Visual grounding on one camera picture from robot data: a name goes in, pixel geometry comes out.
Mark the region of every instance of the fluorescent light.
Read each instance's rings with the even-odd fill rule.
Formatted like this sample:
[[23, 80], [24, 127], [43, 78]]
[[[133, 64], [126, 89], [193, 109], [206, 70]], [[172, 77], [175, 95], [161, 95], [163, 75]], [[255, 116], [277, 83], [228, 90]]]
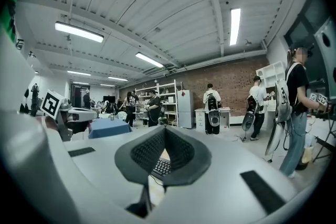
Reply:
[[89, 85], [88, 83], [85, 83], [85, 82], [77, 82], [77, 81], [73, 81], [73, 83], [75, 83], [75, 84], [84, 84], [84, 85]]
[[74, 34], [76, 36], [85, 37], [100, 43], [102, 43], [104, 40], [104, 36], [102, 35], [96, 34], [81, 27], [64, 24], [61, 22], [55, 22], [55, 29], [69, 34]]
[[74, 72], [74, 71], [69, 71], [69, 70], [68, 70], [68, 73], [85, 75], [85, 76], [90, 76], [91, 75], [91, 74], [86, 74], [86, 73], [81, 73], [81, 72]]
[[121, 80], [121, 81], [128, 81], [127, 79], [119, 79], [119, 78], [114, 78], [114, 77], [109, 77], [109, 79], [115, 79], [115, 80]]
[[240, 8], [231, 9], [230, 46], [237, 43], [240, 24]]
[[154, 61], [153, 59], [147, 57], [146, 55], [143, 55], [141, 54], [140, 52], [138, 52], [135, 56], [137, 56], [138, 58], [142, 59], [142, 60], [145, 60], [147, 62], [150, 62], [151, 64], [157, 66], [157, 67], [163, 67], [162, 64], [160, 64], [159, 62], [157, 61]]

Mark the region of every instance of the ceiling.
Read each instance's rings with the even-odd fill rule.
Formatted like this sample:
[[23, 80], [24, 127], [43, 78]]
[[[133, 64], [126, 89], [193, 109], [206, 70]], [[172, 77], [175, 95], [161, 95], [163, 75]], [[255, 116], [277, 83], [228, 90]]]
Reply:
[[[33, 68], [90, 73], [71, 80], [123, 86], [214, 58], [260, 51], [282, 23], [290, 0], [19, 0], [18, 32], [37, 58]], [[229, 46], [230, 9], [241, 8], [236, 45]], [[102, 34], [98, 43], [55, 31], [61, 21]], [[137, 52], [165, 67], [135, 57]]]

